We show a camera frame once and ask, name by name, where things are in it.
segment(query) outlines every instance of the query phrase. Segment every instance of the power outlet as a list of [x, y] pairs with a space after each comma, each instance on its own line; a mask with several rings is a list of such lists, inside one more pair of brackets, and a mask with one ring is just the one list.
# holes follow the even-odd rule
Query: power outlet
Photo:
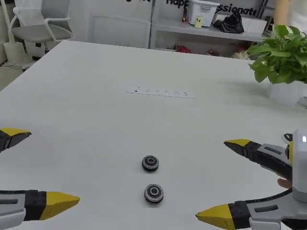
[[143, 88], [143, 87], [131, 88], [131, 89], [127, 90], [127, 93], [195, 99], [195, 95], [190, 93], [190, 92], [160, 90], [160, 89], [152, 89], [152, 88], [148, 88], [148, 87], [146, 87], [146, 88]]

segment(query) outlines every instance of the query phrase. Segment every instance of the person's hand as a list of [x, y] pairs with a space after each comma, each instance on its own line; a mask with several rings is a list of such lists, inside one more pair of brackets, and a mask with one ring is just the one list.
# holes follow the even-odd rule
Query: person's hand
[[292, 182], [288, 181], [286, 179], [279, 178], [277, 180], [277, 183], [278, 183], [279, 186], [281, 186], [283, 188], [286, 188], [286, 189], [292, 188]]

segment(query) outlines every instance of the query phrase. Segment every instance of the bearing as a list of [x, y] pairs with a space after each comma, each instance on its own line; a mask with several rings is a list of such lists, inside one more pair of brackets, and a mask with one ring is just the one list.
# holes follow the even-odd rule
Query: bearing
[[142, 160], [142, 167], [148, 172], [154, 172], [159, 167], [159, 160], [152, 155], [146, 156]]
[[157, 184], [150, 184], [145, 188], [144, 197], [150, 204], [159, 204], [163, 200], [163, 196], [163, 189]]

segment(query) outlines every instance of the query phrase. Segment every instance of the robotic arm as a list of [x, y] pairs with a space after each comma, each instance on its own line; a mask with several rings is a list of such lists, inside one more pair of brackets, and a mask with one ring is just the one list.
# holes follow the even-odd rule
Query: robotic arm
[[227, 230], [281, 230], [281, 222], [293, 230], [307, 229], [307, 133], [295, 131], [286, 149], [245, 139], [224, 144], [292, 181], [293, 187], [267, 198], [215, 206], [196, 214], [197, 219]]
[[[0, 128], [0, 152], [9, 149], [31, 133], [15, 128]], [[60, 192], [37, 190], [0, 191], [0, 230], [23, 221], [45, 220], [75, 206], [80, 198]]]

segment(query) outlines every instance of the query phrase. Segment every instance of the white table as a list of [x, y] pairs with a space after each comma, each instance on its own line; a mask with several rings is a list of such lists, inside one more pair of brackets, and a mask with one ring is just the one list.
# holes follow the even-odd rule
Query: white table
[[[126, 93], [135, 86], [196, 99]], [[275, 174], [223, 142], [282, 145], [281, 134], [306, 126], [303, 109], [268, 100], [265, 87], [242, 60], [62, 42], [0, 93], [1, 127], [33, 133], [1, 153], [0, 184], [81, 200], [14, 229], [217, 229], [195, 214], [283, 191]], [[141, 167], [149, 154], [160, 160], [155, 173]], [[151, 207], [143, 190], [155, 183], [165, 197]]]

